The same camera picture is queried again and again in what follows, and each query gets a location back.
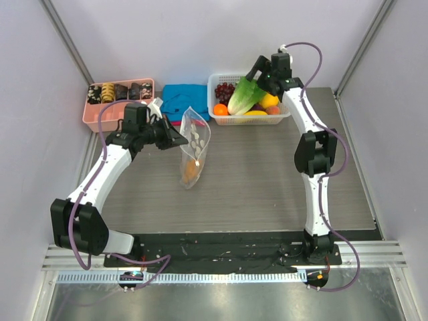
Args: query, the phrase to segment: plastic basket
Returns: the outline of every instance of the plastic basket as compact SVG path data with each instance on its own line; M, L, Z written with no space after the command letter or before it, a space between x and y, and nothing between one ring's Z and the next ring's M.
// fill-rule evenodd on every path
M213 109L219 100L215 97L214 89L217 85L227 82L228 84L236 85L243 77L242 74L214 74L208 79L208 113L215 119L216 123L221 126L226 125L276 125L285 117L290 115L286 106L280 104L281 114L265 115L265 116L217 116L214 115Z
M134 80L124 80L121 82L112 82L113 84L121 84L126 87L131 87L131 83L136 82L137 84L143 84L143 83L150 83L152 84L152 98L151 99L144 99L144 100L137 100L139 102L146 102L149 104L154 99L154 81L151 78L143 78L143 79L134 79ZM102 86L102 82L92 85L99 85ZM101 118L101 126L103 132L111 132L115 130L118 126L118 120L123 118L124 116L124 110L126 104L129 104L128 102L121 102L118 104L113 105L109 109L107 109ZM89 104L88 102L85 102L85 109L83 111L83 117L82 120L85 124L88 125L89 128L93 132L98 132L98 115L107 104Z

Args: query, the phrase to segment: food item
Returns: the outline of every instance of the food item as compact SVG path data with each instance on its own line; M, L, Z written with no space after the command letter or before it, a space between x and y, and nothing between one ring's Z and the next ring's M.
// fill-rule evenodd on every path
M140 100L141 87L136 82L131 84L131 88L129 88L128 96L131 100Z
M114 85L114 94L116 95L116 100L123 100L128 98L128 87L121 84Z
M267 112L264 112L262 110L252 110L244 114L244 116L266 116L266 115L267 115Z
M270 106L276 106L280 102L280 99L277 96L272 96L271 94L266 93L262 100L260 100L260 105L263 108Z
M226 106L229 103L230 97L232 97L234 91L235 86L233 84L227 84L227 82L217 85L216 89L214 89L215 97L220 100L220 104Z
M87 101L89 104L101 104L101 86L89 86Z
M224 104L217 104L214 106L214 115L217 116L227 116L229 113L227 112L227 106Z
M101 87L101 101L103 104L114 101L114 84L105 82Z
M184 172L181 176L184 184L189 184L189 182L195 180L203 169L204 160L195 160L191 158L185 164Z
M141 99L152 99L153 86L150 82L145 82L141 85Z
M227 111L230 115L244 115L264 96L265 92L259 88L255 80L249 82L245 77L242 77L230 98Z
M264 112L265 108L261 107L260 104L255 104L251 110L261 110Z
M268 115L279 115L279 114L281 114L281 110L278 106L267 107L266 112Z

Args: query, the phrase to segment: plastic bag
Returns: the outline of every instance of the plastic bag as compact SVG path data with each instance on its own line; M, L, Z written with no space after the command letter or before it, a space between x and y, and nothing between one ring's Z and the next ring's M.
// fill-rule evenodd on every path
M207 157L211 129L208 123L189 107L181 118L180 134L189 143L181 145L181 180L185 189L190 189L201 176Z

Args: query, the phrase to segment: white basket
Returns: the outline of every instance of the white basket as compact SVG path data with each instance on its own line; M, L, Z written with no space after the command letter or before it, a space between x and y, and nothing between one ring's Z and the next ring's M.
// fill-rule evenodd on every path
M236 83L241 79L243 75L236 74L214 74L209 76L208 79L208 113L215 119L218 125L276 125L283 118L288 117L290 112L288 108L283 104L280 104L281 114L279 115L264 115L264 116L217 116L214 115L214 106L219 103L219 100L215 97L214 89L217 85L227 82L228 84Z

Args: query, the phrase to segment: black mounting plate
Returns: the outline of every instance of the black mounting plate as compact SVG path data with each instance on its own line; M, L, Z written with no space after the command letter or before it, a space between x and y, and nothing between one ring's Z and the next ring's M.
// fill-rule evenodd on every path
M274 274L294 273L299 265L326 265L325 258L307 260L302 244L288 239L287 232L144 234L139 235L142 256L150 261L166 254L171 260L165 273L176 274ZM330 265L340 265L337 245L328 256ZM130 267L114 258L106 258L107 268ZM156 272L162 263L149 265Z

